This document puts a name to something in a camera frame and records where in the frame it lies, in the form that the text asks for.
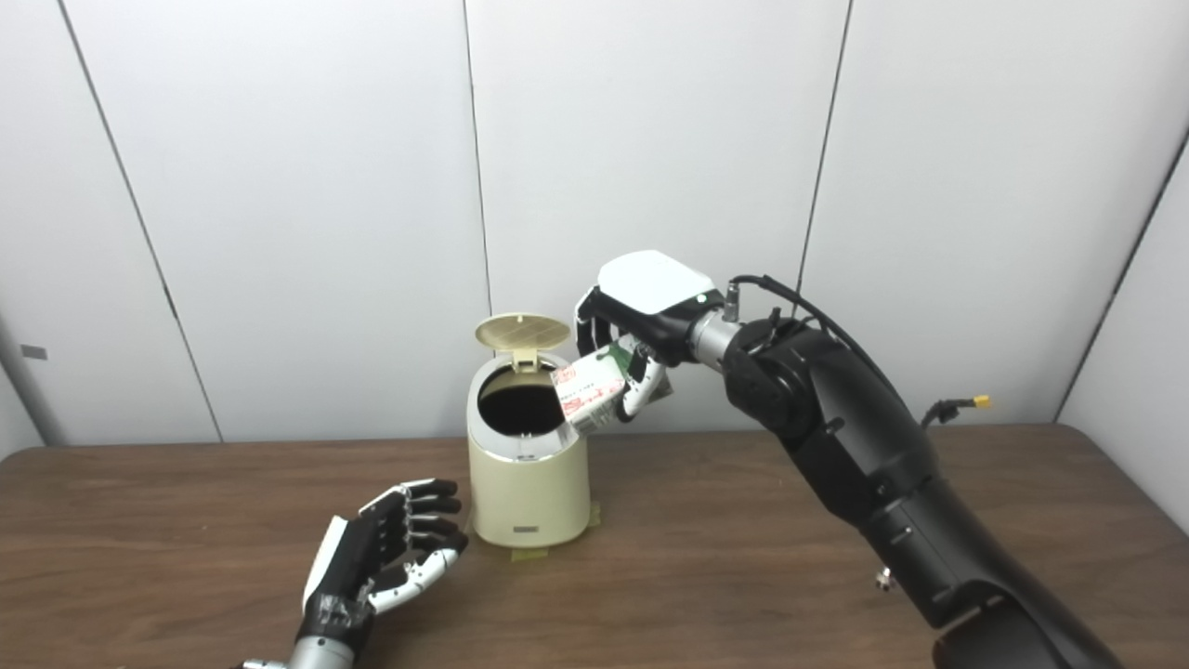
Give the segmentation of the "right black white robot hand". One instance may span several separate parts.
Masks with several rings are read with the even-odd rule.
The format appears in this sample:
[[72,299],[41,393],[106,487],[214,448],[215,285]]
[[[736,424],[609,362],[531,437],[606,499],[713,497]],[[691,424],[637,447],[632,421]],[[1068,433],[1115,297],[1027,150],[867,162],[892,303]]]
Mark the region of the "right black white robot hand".
[[725,321],[725,296],[707,274],[658,250],[604,264],[575,307],[575,343],[589,356],[625,335],[635,340],[625,387],[614,402],[621,423],[633,422],[654,399],[668,370],[697,361],[722,372],[726,346],[740,329]]

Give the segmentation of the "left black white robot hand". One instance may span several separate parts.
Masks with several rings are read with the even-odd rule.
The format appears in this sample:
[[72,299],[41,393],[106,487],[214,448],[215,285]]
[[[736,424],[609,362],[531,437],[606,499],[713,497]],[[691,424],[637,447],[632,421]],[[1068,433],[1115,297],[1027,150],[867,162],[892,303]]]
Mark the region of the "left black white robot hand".
[[307,579],[298,638],[327,636],[358,651],[375,618],[438,583],[470,538],[449,517],[463,512],[458,482],[395,484],[356,517],[331,519]]

